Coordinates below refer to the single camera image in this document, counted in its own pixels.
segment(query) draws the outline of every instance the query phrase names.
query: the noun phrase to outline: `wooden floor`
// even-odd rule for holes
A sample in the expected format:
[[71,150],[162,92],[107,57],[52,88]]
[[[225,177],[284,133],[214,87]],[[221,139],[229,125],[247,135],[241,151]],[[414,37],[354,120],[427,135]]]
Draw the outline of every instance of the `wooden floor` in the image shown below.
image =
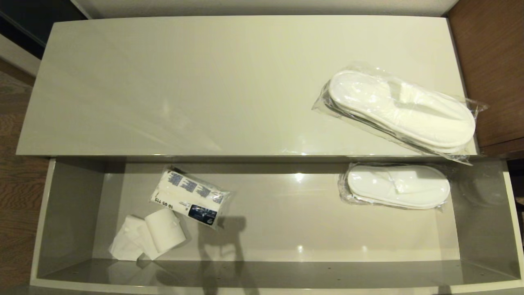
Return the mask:
[[0,290],[29,283],[48,160],[15,156],[31,87],[0,72]]

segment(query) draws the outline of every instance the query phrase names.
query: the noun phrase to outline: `plastic wrapped slippers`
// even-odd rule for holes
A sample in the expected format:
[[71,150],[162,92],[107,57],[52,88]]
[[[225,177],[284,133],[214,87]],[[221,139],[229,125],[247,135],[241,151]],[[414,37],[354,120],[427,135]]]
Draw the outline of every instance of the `plastic wrapped slippers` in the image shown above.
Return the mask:
[[341,178],[341,197],[350,203],[422,210],[442,205],[450,194],[446,176],[428,166],[353,164]]
[[331,78],[313,110],[352,119],[344,121],[418,152],[466,163],[476,116],[487,106],[464,100],[472,110],[453,97],[354,64]]
[[464,104],[401,80],[346,70],[331,79],[329,93],[347,112],[430,148],[454,150],[475,133],[475,119]]

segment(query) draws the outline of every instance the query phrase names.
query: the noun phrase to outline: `disposable slipper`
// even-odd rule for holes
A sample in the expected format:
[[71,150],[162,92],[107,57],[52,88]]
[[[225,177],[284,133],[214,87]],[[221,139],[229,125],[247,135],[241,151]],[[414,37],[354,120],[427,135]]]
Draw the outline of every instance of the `disposable slipper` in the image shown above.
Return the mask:
[[458,151],[475,133],[475,119],[463,103],[398,79],[344,70],[330,80],[329,94],[342,110],[430,149]]
[[349,171],[347,183],[356,196],[419,209],[436,207],[450,194],[442,172],[420,165],[358,165]]

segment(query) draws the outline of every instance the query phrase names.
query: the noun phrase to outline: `white cabinet top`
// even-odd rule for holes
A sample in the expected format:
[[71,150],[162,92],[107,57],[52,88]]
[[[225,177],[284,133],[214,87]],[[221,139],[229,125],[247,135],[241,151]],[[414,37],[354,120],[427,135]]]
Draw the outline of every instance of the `white cabinet top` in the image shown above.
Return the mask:
[[[445,18],[217,16],[53,27],[24,155],[417,155],[311,107],[351,61],[463,96]],[[467,153],[476,154],[470,143]]]

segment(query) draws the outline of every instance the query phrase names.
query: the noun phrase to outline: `white paper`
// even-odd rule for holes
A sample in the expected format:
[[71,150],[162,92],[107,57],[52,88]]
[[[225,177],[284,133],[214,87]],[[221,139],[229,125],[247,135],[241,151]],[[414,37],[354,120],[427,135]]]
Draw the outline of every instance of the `white paper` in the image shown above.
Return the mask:
[[166,251],[159,252],[157,248],[155,247],[155,243],[153,242],[153,239],[151,238],[151,233],[149,232],[149,228],[147,227],[146,222],[144,222],[143,225],[141,225],[138,229],[138,236],[139,239],[135,239],[135,243],[139,243],[144,253],[149,257],[151,260],[155,260],[158,257],[160,257],[162,254],[164,254]]
[[109,246],[109,252],[118,260],[136,261],[142,255],[142,249],[133,243],[126,235],[126,223],[122,225]]
[[162,209],[145,218],[155,247],[160,252],[168,251],[185,241],[180,221],[170,209]]

